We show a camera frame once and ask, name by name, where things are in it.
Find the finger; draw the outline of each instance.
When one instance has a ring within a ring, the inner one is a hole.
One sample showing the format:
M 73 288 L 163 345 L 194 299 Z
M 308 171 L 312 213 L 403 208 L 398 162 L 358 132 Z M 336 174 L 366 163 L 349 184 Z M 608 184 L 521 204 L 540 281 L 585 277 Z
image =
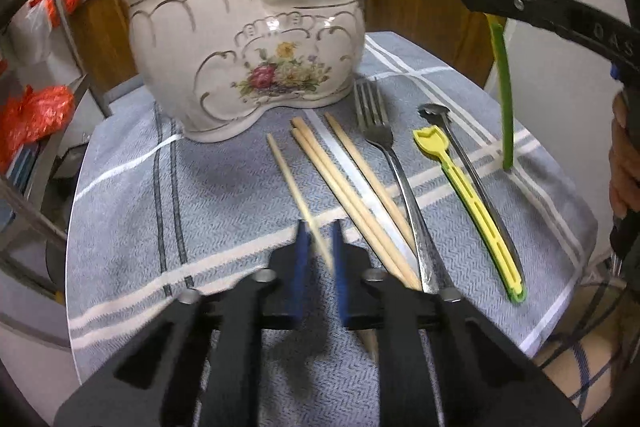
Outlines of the finger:
M 626 103 L 622 92 L 619 92 L 613 99 L 613 115 L 616 117 L 620 127 L 626 129 Z
M 611 184 L 622 201 L 636 212 L 640 211 L 640 187 L 629 174 L 623 169 L 614 158 L 611 165 Z
M 613 183 L 609 183 L 609 203 L 611 203 L 611 210 L 613 210 L 613 213 L 616 217 L 623 219 L 623 217 L 626 216 L 626 204 L 624 201 L 622 201 L 622 198 L 620 197 L 620 194 L 618 194 L 616 188 L 613 186 Z
M 626 131 L 620 127 L 617 120 L 611 121 L 611 148 L 620 166 L 631 177 L 640 180 L 640 152 L 631 144 Z

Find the yellow plastic spoon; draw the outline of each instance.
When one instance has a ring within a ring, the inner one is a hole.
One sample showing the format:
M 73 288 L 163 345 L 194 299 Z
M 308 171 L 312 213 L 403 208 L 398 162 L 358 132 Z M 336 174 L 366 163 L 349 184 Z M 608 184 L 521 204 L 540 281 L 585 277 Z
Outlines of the yellow plastic spoon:
M 440 162 L 447 179 L 464 203 L 467 212 L 474 220 L 484 243 L 489 249 L 509 298 L 516 303 L 524 301 L 527 295 L 526 290 L 522 283 L 522 277 L 520 277 L 518 269 L 511 258 L 509 249 L 471 183 L 447 154 L 449 139 L 446 134 L 442 129 L 433 125 L 414 131 L 414 141 L 424 155 L 435 158 Z

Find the chopstick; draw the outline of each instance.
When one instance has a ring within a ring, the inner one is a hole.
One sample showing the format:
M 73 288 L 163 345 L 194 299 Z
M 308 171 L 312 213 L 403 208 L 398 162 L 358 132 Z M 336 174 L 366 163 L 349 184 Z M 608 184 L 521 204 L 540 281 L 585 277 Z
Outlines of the chopstick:
M 271 148 L 271 152 L 280 168 L 280 172 L 284 176 L 285 181 L 287 182 L 287 186 L 289 187 L 289 191 L 291 192 L 291 196 L 293 197 L 298 209 L 300 210 L 300 214 L 305 219 L 306 223 L 309 225 L 311 229 L 311 234 L 314 237 L 314 242 L 316 244 L 316 248 L 320 252 L 324 263 L 326 264 L 327 269 L 331 275 L 334 274 L 334 258 L 329 254 L 329 249 L 326 245 L 326 241 L 322 234 L 320 233 L 320 229 L 318 229 L 318 224 L 314 219 L 314 216 L 311 214 L 309 207 L 306 204 L 305 198 L 302 197 L 302 193 L 300 193 L 300 189 L 298 188 L 298 184 L 293 178 L 293 174 L 287 165 L 286 160 L 282 156 L 282 152 L 276 143 L 276 140 L 271 134 L 267 135 L 267 142 L 269 147 Z M 376 340 L 376 336 L 373 330 L 359 330 L 356 331 L 357 336 L 360 338 L 360 341 L 364 345 L 367 352 L 370 354 L 371 358 L 377 362 L 378 361 L 378 341 Z
M 284 179 L 287 182 L 289 191 L 291 192 L 291 196 L 293 196 L 293 199 L 296 202 L 298 209 L 300 210 L 300 214 L 302 214 L 303 219 L 306 221 L 306 223 L 309 225 L 309 228 L 311 229 L 311 234 L 314 237 L 314 242 L 316 244 L 316 247 L 318 248 L 318 251 L 322 256 L 322 259 L 324 260 L 326 267 L 329 269 L 329 273 L 333 275 L 334 274 L 334 258 L 331 257 L 331 254 L 329 253 L 329 248 L 326 245 L 326 241 L 324 240 L 324 237 L 322 237 L 322 234 L 320 233 L 320 229 L 318 229 L 318 224 L 316 223 L 314 216 L 311 214 L 309 207 L 306 205 L 306 201 L 304 200 L 304 198 L 302 197 L 302 194 L 300 193 L 300 189 L 298 188 L 298 185 L 295 179 L 293 178 L 293 174 L 291 173 L 289 166 L 287 165 L 287 162 L 283 158 L 282 153 L 278 148 L 278 144 L 276 143 L 276 140 L 271 134 L 267 135 L 267 142 L 269 143 L 271 152 L 273 152 L 273 156 L 274 158 L 276 158 L 276 163 L 278 164 L 278 167 L 280 167 L 280 171 L 282 172 L 282 175 L 284 176 Z
M 402 215 L 402 212 L 400 212 L 400 209 L 396 205 L 396 202 L 391 198 L 391 196 L 389 196 L 384 185 L 380 183 L 380 180 L 372 171 L 371 167 L 369 167 L 366 159 L 362 157 L 360 151 L 358 151 L 356 146 L 353 144 L 351 138 L 347 136 L 347 133 L 343 131 L 338 121 L 335 120 L 335 118 L 332 117 L 332 115 L 328 112 L 324 114 L 324 117 L 326 118 L 326 121 L 329 122 L 331 129 L 334 130 L 335 136 L 338 137 L 338 140 L 340 140 L 342 146 L 346 149 L 346 151 L 349 153 L 349 156 L 351 156 L 351 159 L 353 159 L 354 163 L 358 166 L 358 169 L 360 169 L 362 175 L 365 177 L 367 182 L 369 182 L 371 188 L 373 188 L 373 191 L 377 195 L 378 199 L 382 202 L 383 206 L 386 208 L 386 211 L 389 213 L 391 219 L 393 219 L 396 227 L 398 227 L 398 230 L 402 234 L 402 237 L 404 237 L 404 240 L 407 242 L 409 247 L 411 247 L 411 250 L 413 250 L 413 252 L 415 253 L 414 232 L 412 232 L 409 223 Z
M 296 117 L 291 120 L 291 123 L 294 126 L 291 131 L 293 137 L 324 178 L 326 184 L 329 185 L 345 212 L 351 217 L 386 270 L 401 280 L 405 286 L 421 290 L 422 286 L 415 272 L 362 203 L 345 177 L 338 171 L 331 158 L 324 152 L 305 121 Z

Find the blue gray tablecloth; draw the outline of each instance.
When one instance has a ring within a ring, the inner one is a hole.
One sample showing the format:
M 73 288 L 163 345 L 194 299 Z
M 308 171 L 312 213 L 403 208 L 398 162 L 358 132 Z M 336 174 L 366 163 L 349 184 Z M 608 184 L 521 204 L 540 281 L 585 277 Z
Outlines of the blue gray tablecloth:
M 360 74 L 380 83 L 395 149 L 460 290 L 532 355 L 568 304 L 596 239 L 596 220 L 540 143 L 516 123 L 515 162 L 501 169 L 498 104 L 464 76 L 393 33 L 369 34 Z M 459 137 L 520 252 L 529 296 L 510 303 L 478 232 L 439 166 L 420 154 L 416 107 L 450 107 Z M 114 102 L 82 165 L 67 251 L 68 322 L 83 381 L 185 287 L 225 289 L 292 238 L 298 210 L 265 135 L 274 135 L 303 196 L 327 231 L 357 229 L 289 133 L 302 116 L 403 253 L 409 251 L 380 202 L 342 151 L 328 110 L 398 199 L 382 154 L 356 129 L 353 99 L 317 110 L 276 108 L 231 140 L 182 139 L 142 87 Z M 300 331 L 265 332 L 262 425 L 377 425 L 375 365 L 337 320 L 333 282 L 321 261 Z

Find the screw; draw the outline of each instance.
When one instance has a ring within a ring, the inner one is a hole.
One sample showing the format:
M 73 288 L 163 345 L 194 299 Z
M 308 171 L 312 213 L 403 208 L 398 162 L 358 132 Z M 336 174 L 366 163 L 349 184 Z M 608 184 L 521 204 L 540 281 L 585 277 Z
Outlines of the screw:
M 195 304 L 200 300 L 200 292 L 198 290 L 194 290 L 193 288 L 187 288 L 180 292 L 178 295 L 178 301 L 182 304 Z
M 253 275 L 256 282 L 271 282 L 276 278 L 275 270 L 270 268 L 262 268 Z
M 386 277 L 386 272 L 380 268 L 367 268 L 364 270 L 362 277 L 367 282 L 378 282 Z

